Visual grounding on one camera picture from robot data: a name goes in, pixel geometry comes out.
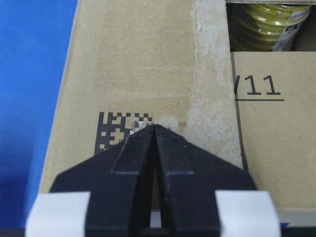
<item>cardboard box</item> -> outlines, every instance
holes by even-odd
[[[280,221],[316,226],[315,56],[234,53],[232,68],[224,0],[79,0],[40,192],[150,122],[242,167],[237,106],[244,158]]]
[[[234,52],[232,60],[249,172],[282,222],[316,226],[316,52]]]
[[[40,192],[150,122],[242,167],[229,50],[223,0],[79,0]]]

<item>tan cardboard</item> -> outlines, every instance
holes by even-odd
[[[40,192],[150,122],[242,167],[225,4],[79,0]]]
[[[235,52],[232,59],[250,173],[270,191],[283,222],[316,226],[316,53]],[[250,76],[256,95],[248,94]],[[303,221],[304,213],[314,218]]]

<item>black plastic part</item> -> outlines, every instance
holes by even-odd
[[[61,173],[51,192],[91,191],[86,236],[136,236],[150,226],[154,126]]]
[[[219,236],[215,190],[256,190],[249,175],[156,125],[165,204],[163,227],[175,237]]]
[[[150,228],[154,166],[161,229]],[[256,190],[256,186],[248,172],[169,129],[148,125],[58,175],[50,191],[91,192],[87,237],[218,237],[216,190]],[[0,237],[4,236],[22,237],[24,229],[0,229]],[[316,228],[285,228],[282,236],[316,236]]]

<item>blue background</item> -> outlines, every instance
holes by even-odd
[[[0,228],[40,184],[77,0],[0,0]]]

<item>white pad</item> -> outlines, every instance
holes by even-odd
[[[266,191],[215,191],[221,237],[280,237],[280,223]]]
[[[26,237],[84,237],[90,192],[39,194],[26,223]]]

